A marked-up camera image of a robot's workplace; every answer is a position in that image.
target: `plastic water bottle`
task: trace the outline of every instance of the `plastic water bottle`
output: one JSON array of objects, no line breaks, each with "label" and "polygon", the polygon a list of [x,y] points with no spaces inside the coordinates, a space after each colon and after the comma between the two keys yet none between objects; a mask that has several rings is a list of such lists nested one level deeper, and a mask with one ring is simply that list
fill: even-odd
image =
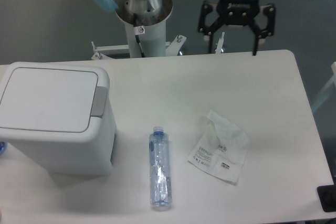
[{"label": "plastic water bottle", "polygon": [[5,152],[7,148],[7,143],[6,142],[0,142],[0,155]]},{"label": "plastic water bottle", "polygon": [[151,204],[168,206],[172,202],[168,135],[154,127],[149,137]]}]

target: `black object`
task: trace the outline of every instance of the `black object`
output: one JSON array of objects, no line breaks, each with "label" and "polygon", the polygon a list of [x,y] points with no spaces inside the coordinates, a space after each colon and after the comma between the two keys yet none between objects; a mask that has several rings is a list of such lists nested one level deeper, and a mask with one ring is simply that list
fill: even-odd
[{"label": "black object", "polygon": [[317,188],[322,209],[325,212],[336,212],[336,186],[319,186]]},{"label": "black object", "polygon": [[[205,18],[214,9],[216,9],[219,17],[210,26],[206,26]],[[254,20],[259,12],[262,12],[268,19],[265,29],[260,29]],[[198,21],[198,31],[210,36],[209,53],[211,53],[212,36],[219,28],[223,25],[248,25],[255,34],[253,55],[256,55],[259,39],[274,35],[275,15],[276,8],[274,4],[259,6],[259,0],[219,0],[217,5],[204,1]]]}]

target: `table surface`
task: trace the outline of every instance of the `table surface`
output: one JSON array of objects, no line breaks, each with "label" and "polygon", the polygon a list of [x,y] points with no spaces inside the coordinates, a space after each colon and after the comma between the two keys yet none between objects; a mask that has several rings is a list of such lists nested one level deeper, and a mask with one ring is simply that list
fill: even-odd
[{"label": "table surface", "polygon": [[[332,184],[294,55],[224,55],[65,62],[110,76],[118,136],[110,176],[51,174],[8,146],[0,157],[1,224],[270,223],[325,219],[316,188]],[[0,76],[6,66],[0,66]],[[213,110],[251,146],[237,185],[187,156]],[[150,205],[148,137],[170,137],[172,209]]]}]

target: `label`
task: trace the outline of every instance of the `label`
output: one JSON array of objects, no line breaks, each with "label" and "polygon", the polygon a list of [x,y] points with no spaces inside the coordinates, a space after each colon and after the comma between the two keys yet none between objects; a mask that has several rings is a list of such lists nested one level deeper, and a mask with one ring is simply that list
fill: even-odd
[{"label": "label", "polygon": [[213,153],[210,153],[206,149],[199,147],[193,158],[197,163],[209,167],[213,155]]},{"label": "label", "polygon": [[136,26],[134,28],[134,34],[135,35],[145,34],[145,27],[144,26]]}]

